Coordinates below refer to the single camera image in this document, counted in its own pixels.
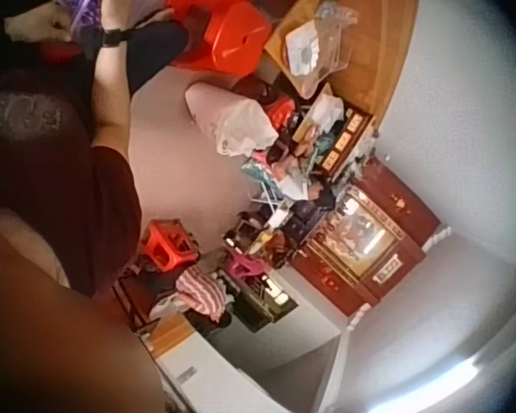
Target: black watch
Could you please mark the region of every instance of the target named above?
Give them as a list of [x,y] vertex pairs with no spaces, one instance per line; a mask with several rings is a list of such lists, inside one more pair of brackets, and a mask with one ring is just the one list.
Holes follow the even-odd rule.
[[128,30],[120,30],[116,28],[114,30],[104,30],[103,31],[103,42],[101,44],[102,47],[116,47],[123,41],[127,41],[132,34],[132,29]]

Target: floor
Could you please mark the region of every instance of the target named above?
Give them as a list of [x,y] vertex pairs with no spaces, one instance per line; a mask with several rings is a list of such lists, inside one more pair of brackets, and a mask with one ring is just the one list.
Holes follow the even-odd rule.
[[181,219],[207,251],[248,209],[255,185],[240,170],[243,159],[217,154],[192,122],[184,92],[197,81],[229,87],[233,79],[169,67],[134,96],[130,163],[143,226]]

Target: red cabinet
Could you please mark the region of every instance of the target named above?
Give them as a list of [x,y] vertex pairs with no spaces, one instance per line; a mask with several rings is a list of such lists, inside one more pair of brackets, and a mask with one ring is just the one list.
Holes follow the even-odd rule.
[[378,304],[424,258],[439,220],[373,158],[292,266],[343,313]]

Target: red plastic stool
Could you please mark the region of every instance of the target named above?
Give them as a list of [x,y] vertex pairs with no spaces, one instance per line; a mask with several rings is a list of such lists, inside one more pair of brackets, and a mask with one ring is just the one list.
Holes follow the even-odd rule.
[[[175,6],[176,0],[167,4]],[[205,38],[196,50],[186,53],[176,66],[197,71],[218,71],[247,76],[260,62],[262,50],[272,26],[252,4],[242,0],[190,0],[176,19],[183,20],[190,6],[199,6],[211,13]]]
[[178,219],[152,219],[142,239],[144,253],[163,272],[199,259],[199,246]]

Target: maroon shirt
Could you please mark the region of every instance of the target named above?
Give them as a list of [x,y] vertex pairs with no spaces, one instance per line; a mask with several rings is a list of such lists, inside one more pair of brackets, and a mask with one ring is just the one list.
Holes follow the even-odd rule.
[[91,148],[77,105],[52,80],[18,71],[0,81],[0,208],[32,226],[71,288],[92,296],[135,253],[141,209],[126,160]]

